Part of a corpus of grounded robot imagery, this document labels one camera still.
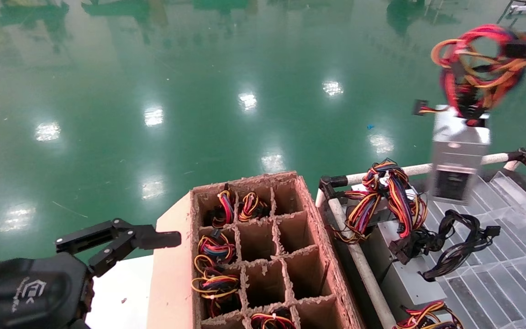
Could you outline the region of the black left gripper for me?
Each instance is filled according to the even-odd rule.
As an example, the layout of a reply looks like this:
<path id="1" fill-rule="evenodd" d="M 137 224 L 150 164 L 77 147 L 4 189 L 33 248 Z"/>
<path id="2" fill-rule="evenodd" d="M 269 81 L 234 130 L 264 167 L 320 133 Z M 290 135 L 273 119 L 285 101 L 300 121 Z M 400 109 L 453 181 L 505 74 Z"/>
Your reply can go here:
<path id="1" fill-rule="evenodd" d="M 2 261 L 0 329 L 86 329 L 94 296 L 90 272 L 101 277 L 136 249 L 175 248 L 181 243 L 178 231 L 159 233 L 152 225 L 115 218 L 58 238 L 60 254 Z M 103 245 L 104 250 L 90 258 L 89 269 L 71 256 Z"/>

